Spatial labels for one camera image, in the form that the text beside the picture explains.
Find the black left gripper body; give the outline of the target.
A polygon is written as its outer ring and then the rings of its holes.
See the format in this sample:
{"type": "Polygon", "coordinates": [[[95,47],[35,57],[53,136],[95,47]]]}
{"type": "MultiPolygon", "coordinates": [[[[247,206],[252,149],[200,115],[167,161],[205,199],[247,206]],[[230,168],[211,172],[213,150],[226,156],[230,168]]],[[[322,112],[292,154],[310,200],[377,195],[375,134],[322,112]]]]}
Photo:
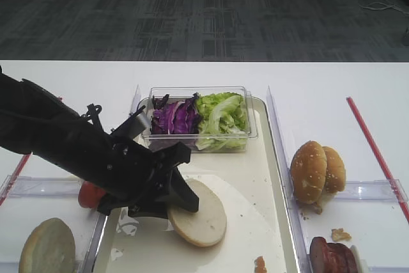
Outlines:
{"type": "Polygon", "coordinates": [[[130,217],[167,218],[171,171],[190,162],[191,149],[179,142],[156,152],[137,144],[130,162],[97,186],[106,194],[98,212],[109,215],[115,208],[128,208],[130,217]]]}

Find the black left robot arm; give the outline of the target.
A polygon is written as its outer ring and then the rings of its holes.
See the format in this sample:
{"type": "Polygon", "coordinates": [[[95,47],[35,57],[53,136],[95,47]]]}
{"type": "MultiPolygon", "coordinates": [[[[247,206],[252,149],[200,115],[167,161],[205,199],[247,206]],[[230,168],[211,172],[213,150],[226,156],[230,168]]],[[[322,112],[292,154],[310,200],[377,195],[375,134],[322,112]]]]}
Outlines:
{"type": "Polygon", "coordinates": [[[41,86],[1,76],[1,146],[34,154],[104,191],[96,209],[127,207],[132,217],[167,217],[170,205],[197,212],[199,197],[178,170],[191,150],[176,143],[151,151],[135,142],[150,123],[138,109],[111,133],[99,105],[80,115],[41,86]]]}

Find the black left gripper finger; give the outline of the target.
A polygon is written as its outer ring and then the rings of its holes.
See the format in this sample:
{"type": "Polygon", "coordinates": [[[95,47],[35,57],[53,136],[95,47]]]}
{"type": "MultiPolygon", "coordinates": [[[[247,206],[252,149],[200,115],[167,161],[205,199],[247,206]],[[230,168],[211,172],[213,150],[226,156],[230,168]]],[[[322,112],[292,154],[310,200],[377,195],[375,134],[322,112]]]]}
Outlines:
{"type": "Polygon", "coordinates": [[[178,168],[171,171],[167,205],[184,209],[191,213],[199,210],[199,197],[182,177],[178,168]]]}

